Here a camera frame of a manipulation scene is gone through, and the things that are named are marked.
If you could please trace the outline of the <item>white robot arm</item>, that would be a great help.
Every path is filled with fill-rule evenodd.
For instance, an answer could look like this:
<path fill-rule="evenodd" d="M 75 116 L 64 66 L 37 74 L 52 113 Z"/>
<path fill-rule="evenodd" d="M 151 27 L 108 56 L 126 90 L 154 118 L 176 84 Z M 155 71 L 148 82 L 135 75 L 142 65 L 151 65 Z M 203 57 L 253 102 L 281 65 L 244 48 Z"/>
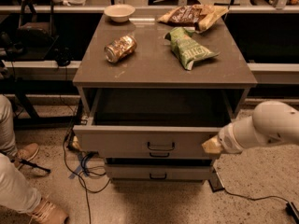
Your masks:
<path fill-rule="evenodd" d="M 258 104 L 251 116 L 222 127 L 202 147 L 208 154 L 239 154 L 254 147 L 299 144 L 299 112 L 279 101 Z"/>

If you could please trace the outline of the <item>yellow-white gripper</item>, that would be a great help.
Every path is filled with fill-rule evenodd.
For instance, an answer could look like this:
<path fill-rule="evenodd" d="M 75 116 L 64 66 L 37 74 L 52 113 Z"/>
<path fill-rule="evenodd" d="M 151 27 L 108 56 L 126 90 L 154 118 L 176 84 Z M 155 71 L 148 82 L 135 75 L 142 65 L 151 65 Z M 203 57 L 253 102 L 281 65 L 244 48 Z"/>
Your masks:
<path fill-rule="evenodd" d="M 208 154 L 221 154 L 223 152 L 222 145 L 219 142 L 217 136 L 213 136 L 212 138 L 206 140 L 202 144 L 202 148 L 205 151 L 205 153 Z"/>

